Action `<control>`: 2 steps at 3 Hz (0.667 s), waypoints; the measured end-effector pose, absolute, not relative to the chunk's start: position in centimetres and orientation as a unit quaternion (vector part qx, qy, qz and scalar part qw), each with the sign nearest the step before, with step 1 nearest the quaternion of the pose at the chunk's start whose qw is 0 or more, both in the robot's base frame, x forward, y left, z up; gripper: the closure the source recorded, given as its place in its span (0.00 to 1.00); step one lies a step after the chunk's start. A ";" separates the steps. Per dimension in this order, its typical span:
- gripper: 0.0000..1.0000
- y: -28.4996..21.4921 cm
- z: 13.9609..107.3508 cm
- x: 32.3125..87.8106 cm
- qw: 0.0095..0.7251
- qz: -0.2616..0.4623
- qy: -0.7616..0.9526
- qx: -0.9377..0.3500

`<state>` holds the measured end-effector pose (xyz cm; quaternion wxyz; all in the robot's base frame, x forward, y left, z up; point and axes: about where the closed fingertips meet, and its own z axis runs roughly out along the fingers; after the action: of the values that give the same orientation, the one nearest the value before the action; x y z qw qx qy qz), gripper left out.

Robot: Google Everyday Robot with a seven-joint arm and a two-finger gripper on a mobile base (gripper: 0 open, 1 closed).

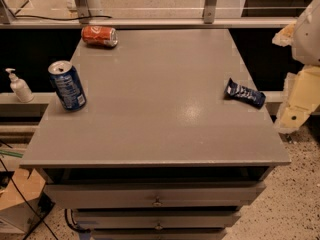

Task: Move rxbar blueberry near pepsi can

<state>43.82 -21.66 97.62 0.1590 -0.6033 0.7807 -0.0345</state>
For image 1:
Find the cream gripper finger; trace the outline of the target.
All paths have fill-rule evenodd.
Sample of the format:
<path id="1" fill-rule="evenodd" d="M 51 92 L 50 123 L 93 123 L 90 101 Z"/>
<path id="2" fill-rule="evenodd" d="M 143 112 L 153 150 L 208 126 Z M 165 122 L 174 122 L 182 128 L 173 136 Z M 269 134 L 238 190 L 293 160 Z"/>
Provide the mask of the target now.
<path id="1" fill-rule="evenodd" d="M 292 133 L 320 106 L 320 67 L 305 65 L 297 74 L 288 73 L 282 97 L 275 128 L 279 133 Z"/>
<path id="2" fill-rule="evenodd" d="M 292 22 L 276 33 L 272 39 L 272 43 L 281 47 L 292 45 L 293 33 L 296 23 Z"/>

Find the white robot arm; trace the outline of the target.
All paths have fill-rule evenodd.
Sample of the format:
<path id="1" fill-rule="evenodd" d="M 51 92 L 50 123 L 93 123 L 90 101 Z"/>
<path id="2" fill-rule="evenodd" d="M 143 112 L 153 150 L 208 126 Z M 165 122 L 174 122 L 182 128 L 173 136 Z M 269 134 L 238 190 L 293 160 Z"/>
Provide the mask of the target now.
<path id="1" fill-rule="evenodd" d="M 320 0 L 313 0 L 294 23 L 276 33 L 272 43 L 290 45 L 293 59 L 303 64 L 297 74 L 287 74 L 276 115 L 277 131 L 290 134 L 320 106 Z"/>

